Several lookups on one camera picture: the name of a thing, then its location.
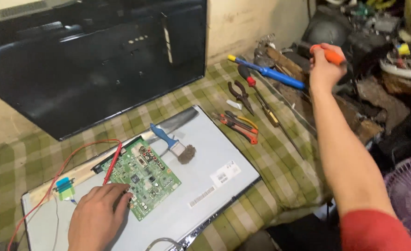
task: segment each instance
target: plaid tablecloth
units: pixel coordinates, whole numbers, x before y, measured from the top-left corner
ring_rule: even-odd
[[[316,140],[294,117],[281,101],[278,93],[265,79],[256,76],[257,87],[275,109],[289,134],[301,148],[307,161],[303,161],[280,128],[270,125],[264,116],[254,90],[246,88],[255,111],[236,111],[226,104],[234,100],[227,82],[245,81],[239,76],[236,64],[222,62],[210,66],[206,76],[192,84],[164,95],[152,102],[115,117],[63,142],[58,142],[41,131],[9,145],[0,145],[0,241],[8,241],[15,224],[22,218],[21,195],[50,180],[64,159],[81,145],[100,139],[126,140],[180,111],[200,105],[207,113],[232,110],[245,115],[259,127],[258,144],[250,145],[242,136],[217,122],[219,128],[242,151],[261,174],[258,182],[246,194],[220,215],[196,238],[190,250],[232,250],[250,234],[269,225],[281,212],[294,208],[317,205],[325,194],[325,182],[316,158]],[[69,170],[114,145],[97,144],[78,153],[67,166]],[[27,250],[24,226],[17,240],[20,250]]]

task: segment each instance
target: white sticker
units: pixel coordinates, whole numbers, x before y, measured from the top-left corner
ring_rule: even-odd
[[[224,167],[219,168],[214,174],[210,175],[210,178],[212,178],[217,187],[221,187],[240,172],[241,169],[233,160],[231,160]]]
[[[213,193],[216,190],[215,186],[210,187],[207,191],[205,191],[203,194],[201,194],[200,196],[198,196],[196,199],[194,199],[193,201],[191,201],[189,203],[189,207],[193,208],[196,204],[198,204],[198,202],[202,201],[205,197],[207,197],[208,195],[210,195],[211,193]]]

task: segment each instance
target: red sleeve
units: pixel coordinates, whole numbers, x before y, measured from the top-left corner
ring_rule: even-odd
[[[348,212],[340,228],[343,251],[411,251],[411,237],[402,223],[377,210]]]

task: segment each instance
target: printed circuit board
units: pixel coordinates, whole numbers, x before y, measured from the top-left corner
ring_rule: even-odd
[[[101,165],[107,172],[111,159]],[[179,179],[141,137],[122,148],[110,181],[130,184],[129,207],[141,221],[180,184]]]

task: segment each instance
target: pliers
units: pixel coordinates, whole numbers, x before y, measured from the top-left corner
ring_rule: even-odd
[[[233,114],[230,111],[225,111],[226,114],[219,114],[216,112],[212,113],[212,117],[218,119],[221,123],[228,126],[230,129],[234,130],[235,132],[241,134],[244,138],[246,138],[252,145],[256,145],[258,143],[258,127],[252,121],[248,120],[247,118],[239,117]],[[251,126],[246,125],[242,122],[239,122],[237,118],[248,122]]]
[[[252,109],[251,104],[249,103],[249,100],[247,99],[247,97],[249,96],[249,94],[247,94],[246,89],[244,88],[244,86],[238,82],[238,80],[235,80],[235,85],[238,86],[241,90],[241,94],[239,94],[238,92],[236,92],[233,88],[232,88],[232,82],[228,82],[227,85],[229,86],[229,91],[231,92],[231,94],[233,96],[236,97],[236,100],[241,101],[242,104],[244,105],[244,107],[246,107],[246,109],[252,114],[252,116],[254,115],[254,111]]]

